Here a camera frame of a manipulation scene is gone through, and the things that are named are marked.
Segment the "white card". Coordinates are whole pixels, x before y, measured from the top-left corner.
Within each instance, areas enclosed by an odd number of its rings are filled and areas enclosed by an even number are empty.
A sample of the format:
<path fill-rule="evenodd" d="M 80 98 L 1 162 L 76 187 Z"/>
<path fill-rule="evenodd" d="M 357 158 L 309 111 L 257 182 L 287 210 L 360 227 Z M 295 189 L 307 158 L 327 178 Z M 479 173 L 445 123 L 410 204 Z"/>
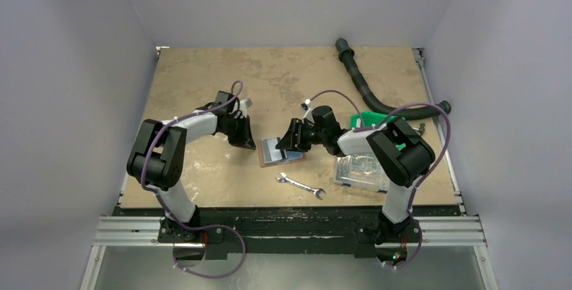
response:
<path fill-rule="evenodd" d="M 284 150 L 278 149 L 277 144 L 280 138 L 267 138 L 261 141 L 262 145 L 262 163 L 265 165 L 271 163 L 283 162 L 287 159 L 287 153 Z"/>

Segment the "brown leather card holder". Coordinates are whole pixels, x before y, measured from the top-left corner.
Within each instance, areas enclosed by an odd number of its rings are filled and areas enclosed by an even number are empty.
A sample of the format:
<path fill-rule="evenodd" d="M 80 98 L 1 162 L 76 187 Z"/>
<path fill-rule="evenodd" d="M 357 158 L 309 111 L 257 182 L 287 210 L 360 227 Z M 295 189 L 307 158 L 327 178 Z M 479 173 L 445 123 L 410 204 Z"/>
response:
<path fill-rule="evenodd" d="M 306 160 L 303 152 L 280 150 L 276 148 L 280 137 L 261 139 L 257 143 L 259 163 L 261 167 L 286 165 Z"/>

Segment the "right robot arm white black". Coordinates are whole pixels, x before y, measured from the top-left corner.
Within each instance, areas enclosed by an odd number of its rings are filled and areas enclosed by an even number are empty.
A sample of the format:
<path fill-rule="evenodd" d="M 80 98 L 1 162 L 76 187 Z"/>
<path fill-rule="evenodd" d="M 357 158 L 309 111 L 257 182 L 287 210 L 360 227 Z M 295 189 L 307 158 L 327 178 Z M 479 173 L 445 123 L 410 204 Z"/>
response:
<path fill-rule="evenodd" d="M 310 119 L 293 118 L 276 148 L 308 152 L 313 145 L 322 145 L 337 157 L 373 154 L 389 178 L 387 197 L 372 231 L 373 241 L 379 245 L 404 234 L 412 221 L 416 185 L 436 160 L 433 149 L 404 119 L 396 118 L 379 127 L 344 129 L 329 106 L 319 106 L 312 109 Z"/>

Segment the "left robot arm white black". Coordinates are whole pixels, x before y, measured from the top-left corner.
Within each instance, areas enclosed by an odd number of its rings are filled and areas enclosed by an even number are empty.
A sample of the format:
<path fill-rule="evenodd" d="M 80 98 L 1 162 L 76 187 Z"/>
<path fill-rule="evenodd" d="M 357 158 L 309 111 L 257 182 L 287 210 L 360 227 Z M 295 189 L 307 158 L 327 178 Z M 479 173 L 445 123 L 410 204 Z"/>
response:
<path fill-rule="evenodd" d="M 139 128 L 126 171 L 152 192 L 175 224 L 175 234 L 192 242 L 201 233 L 198 207 L 181 182 L 185 147 L 204 136 L 224 134 L 230 145 L 255 150 L 248 109 L 252 101 L 219 91 L 214 101 L 182 117 L 166 121 L 144 120 Z"/>

